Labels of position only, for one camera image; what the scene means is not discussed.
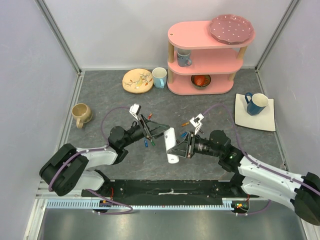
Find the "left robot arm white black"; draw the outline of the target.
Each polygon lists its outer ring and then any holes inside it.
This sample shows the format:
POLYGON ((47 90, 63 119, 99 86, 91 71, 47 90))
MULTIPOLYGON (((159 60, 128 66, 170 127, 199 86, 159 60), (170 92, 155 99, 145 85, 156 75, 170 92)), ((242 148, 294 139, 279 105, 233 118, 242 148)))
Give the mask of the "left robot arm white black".
POLYGON ((107 145, 102 147, 85 149, 64 144, 40 169, 39 176, 49 185, 48 190, 58 196, 65 196, 74 189, 89 188, 99 197, 104 197, 110 191, 106 182, 108 178, 97 170, 89 169, 119 164, 128 154, 125 147, 144 138, 152 142, 169 129, 170 126, 141 115, 128 130, 121 126, 113 127, 107 145))

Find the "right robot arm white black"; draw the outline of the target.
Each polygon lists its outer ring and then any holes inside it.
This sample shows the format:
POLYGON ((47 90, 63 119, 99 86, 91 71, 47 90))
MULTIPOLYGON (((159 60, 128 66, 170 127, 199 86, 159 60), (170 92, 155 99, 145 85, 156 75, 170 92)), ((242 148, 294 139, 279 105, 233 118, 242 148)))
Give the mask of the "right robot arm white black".
POLYGON ((233 196, 246 193, 263 197, 288 207, 312 225, 320 224, 318 175, 300 175, 266 164, 234 147, 222 130, 212 131, 209 138, 188 132, 183 141, 177 142, 171 127, 164 132, 164 141, 169 163, 177 163, 179 157, 192 158, 194 154, 217 157, 224 170, 234 173, 235 181, 229 184, 233 196))

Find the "white remote control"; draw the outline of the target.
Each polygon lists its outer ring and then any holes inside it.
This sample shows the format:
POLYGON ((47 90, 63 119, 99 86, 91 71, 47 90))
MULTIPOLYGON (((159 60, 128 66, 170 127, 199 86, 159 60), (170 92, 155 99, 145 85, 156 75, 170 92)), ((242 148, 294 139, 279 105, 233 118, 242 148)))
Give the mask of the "white remote control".
POLYGON ((164 143, 165 143, 167 161, 169 164, 177 164, 180 160, 179 157, 177 155, 169 153, 169 150, 171 148, 173 148, 177 143, 175 129, 173 127, 170 127, 168 130, 166 130, 163 133, 163 135, 164 135, 164 143))

